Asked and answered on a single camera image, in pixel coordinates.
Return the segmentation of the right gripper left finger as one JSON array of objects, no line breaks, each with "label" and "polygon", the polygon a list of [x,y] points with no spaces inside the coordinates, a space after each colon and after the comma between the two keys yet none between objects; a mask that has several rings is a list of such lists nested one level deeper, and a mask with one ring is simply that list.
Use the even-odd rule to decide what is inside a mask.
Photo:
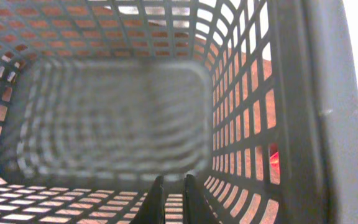
[{"label": "right gripper left finger", "polygon": [[158,176],[152,184],[139,211],[130,224],[164,224],[165,195],[163,188],[164,177]]}]

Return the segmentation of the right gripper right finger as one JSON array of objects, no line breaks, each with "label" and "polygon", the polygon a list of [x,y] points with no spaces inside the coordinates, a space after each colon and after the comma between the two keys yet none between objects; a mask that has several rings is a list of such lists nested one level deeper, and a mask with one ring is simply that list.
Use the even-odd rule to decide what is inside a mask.
[{"label": "right gripper right finger", "polygon": [[219,224],[193,175],[187,174],[183,191],[184,224]]}]

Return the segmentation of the orange spaghetti packet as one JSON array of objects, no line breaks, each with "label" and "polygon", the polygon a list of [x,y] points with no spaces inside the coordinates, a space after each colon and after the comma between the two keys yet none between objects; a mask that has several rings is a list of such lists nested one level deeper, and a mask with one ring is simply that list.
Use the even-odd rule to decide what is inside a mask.
[{"label": "orange spaghetti packet", "polygon": [[273,174],[280,174],[280,158],[279,152],[274,152],[269,157],[270,172]]}]

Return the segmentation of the grey plastic basket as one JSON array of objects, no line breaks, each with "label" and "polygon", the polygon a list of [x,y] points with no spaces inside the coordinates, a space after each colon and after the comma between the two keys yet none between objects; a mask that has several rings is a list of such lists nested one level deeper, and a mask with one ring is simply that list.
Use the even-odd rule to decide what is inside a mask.
[{"label": "grey plastic basket", "polygon": [[[280,174],[269,157],[279,152]],[[0,223],[358,223],[342,1],[0,0]]]}]

